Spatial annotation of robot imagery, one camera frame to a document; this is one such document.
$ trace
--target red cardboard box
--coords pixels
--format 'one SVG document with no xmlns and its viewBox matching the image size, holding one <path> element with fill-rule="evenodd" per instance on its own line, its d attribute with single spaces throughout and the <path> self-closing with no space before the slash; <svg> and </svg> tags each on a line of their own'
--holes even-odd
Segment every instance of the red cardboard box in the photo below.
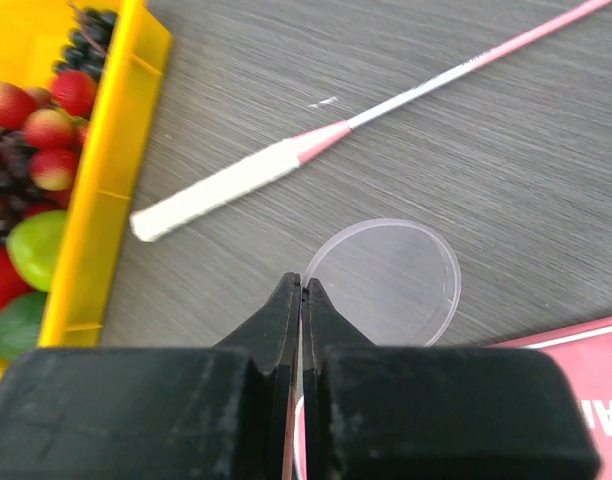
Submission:
<svg viewBox="0 0 612 480">
<path fill-rule="evenodd" d="M 612 317 L 496 346 L 536 348 L 559 364 L 602 456 L 598 480 L 612 480 Z"/>
</svg>

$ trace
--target pink racket shaft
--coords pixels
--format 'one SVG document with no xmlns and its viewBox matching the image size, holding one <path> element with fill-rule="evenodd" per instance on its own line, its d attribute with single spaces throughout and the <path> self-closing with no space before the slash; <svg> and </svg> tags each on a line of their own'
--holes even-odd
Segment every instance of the pink racket shaft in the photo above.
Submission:
<svg viewBox="0 0 612 480">
<path fill-rule="evenodd" d="M 612 0 L 588 0 L 543 25 L 522 33 L 353 118 L 297 137 L 284 139 L 266 147 L 200 180 L 172 197 L 144 210 L 134 212 L 130 217 L 132 230 L 140 240 L 153 242 L 177 227 L 298 169 L 356 128 L 505 57 L 611 3 Z"/>
</svg>

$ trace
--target wood grain surface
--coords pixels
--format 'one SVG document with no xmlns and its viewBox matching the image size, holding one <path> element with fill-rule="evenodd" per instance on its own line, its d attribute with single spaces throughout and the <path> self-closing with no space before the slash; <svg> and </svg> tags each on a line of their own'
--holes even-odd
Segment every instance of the wood grain surface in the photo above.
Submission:
<svg viewBox="0 0 612 480">
<path fill-rule="evenodd" d="M 152 0 L 176 43 L 134 208 L 576 3 Z M 611 314 L 612 6 L 157 243 L 127 229 L 103 343 L 211 345 L 330 236 L 378 217 L 429 225 L 458 255 L 461 303 L 440 343 Z"/>
</svg>

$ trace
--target white stripe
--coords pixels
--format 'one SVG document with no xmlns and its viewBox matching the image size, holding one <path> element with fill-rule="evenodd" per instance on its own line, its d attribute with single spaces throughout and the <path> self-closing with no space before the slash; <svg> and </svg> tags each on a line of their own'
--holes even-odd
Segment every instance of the white stripe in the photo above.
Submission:
<svg viewBox="0 0 612 480">
<path fill-rule="evenodd" d="M 584 340 L 586 338 L 599 337 L 601 335 L 608 335 L 612 333 L 612 325 L 610 327 L 602 327 L 597 330 L 591 330 L 583 333 L 576 333 L 574 335 L 568 335 L 567 337 L 556 338 L 554 340 L 547 340 L 545 342 L 534 343 L 532 345 L 526 345 L 524 348 L 547 348 L 555 345 L 561 345 L 562 343 L 575 342 L 577 340 Z"/>
<path fill-rule="evenodd" d="M 427 93 L 437 90 L 439 87 L 443 87 L 444 85 L 463 77 L 479 66 L 476 64 L 476 62 L 480 60 L 483 55 L 484 54 L 471 58 L 467 62 L 457 65 L 456 67 L 453 67 L 450 70 L 431 78 L 427 82 L 424 82 L 417 87 L 406 90 L 405 92 L 389 98 L 379 105 L 375 105 L 359 115 L 355 115 L 353 118 L 348 119 L 348 126 L 351 128 L 351 130 L 355 130 L 356 128 L 361 127 L 362 125 L 375 120 L 376 118 L 381 117 L 382 115 L 385 115 L 396 108 L 406 105 L 408 102 L 412 102 L 413 100 L 416 100 Z"/>
</svg>

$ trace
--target grape cluster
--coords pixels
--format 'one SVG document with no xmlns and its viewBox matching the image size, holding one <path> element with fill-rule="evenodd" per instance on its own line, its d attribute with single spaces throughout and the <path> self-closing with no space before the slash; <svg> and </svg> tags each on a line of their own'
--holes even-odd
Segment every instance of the grape cluster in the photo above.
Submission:
<svg viewBox="0 0 612 480">
<path fill-rule="evenodd" d="M 0 128 L 0 245 L 30 206 L 53 203 L 31 180 L 29 163 L 35 152 L 20 132 Z"/>
<path fill-rule="evenodd" d="M 117 13 L 87 8 L 79 12 L 78 19 L 80 28 L 70 32 L 71 43 L 62 48 L 62 60 L 55 63 L 53 71 L 59 74 L 66 70 L 80 70 L 99 82 Z"/>
</svg>

